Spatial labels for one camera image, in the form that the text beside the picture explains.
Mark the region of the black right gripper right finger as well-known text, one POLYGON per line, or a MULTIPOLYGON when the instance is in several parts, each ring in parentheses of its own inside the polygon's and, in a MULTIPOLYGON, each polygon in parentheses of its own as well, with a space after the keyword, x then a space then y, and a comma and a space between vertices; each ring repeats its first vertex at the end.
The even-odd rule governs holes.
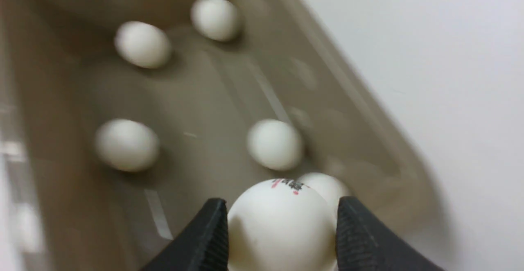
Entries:
POLYGON ((385 226, 354 196, 339 199, 336 228, 339 271, 441 271, 385 226))

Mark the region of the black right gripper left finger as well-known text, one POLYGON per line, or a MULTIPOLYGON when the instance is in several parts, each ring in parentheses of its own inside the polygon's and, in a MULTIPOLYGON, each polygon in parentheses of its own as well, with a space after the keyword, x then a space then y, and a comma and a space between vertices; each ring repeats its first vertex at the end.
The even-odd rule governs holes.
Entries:
POLYGON ((211 198, 142 271, 226 271, 229 250, 226 201, 211 198))

